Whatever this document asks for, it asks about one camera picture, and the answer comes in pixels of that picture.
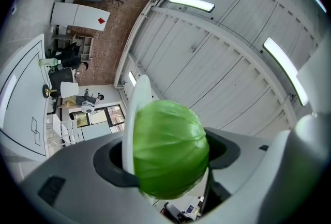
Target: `white cabinet door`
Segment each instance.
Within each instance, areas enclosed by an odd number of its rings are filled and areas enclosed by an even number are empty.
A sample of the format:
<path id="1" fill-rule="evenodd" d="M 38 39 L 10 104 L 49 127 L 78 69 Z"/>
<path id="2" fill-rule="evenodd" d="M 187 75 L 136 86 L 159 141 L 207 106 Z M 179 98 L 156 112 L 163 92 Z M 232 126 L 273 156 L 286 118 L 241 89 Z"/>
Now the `white cabinet door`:
<path id="1" fill-rule="evenodd" d="M 109 15 L 107 11 L 79 5 L 73 25 L 103 31 Z"/>
<path id="2" fill-rule="evenodd" d="M 55 3 L 51 24 L 73 25 L 78 6 L 72 3 Z"/>

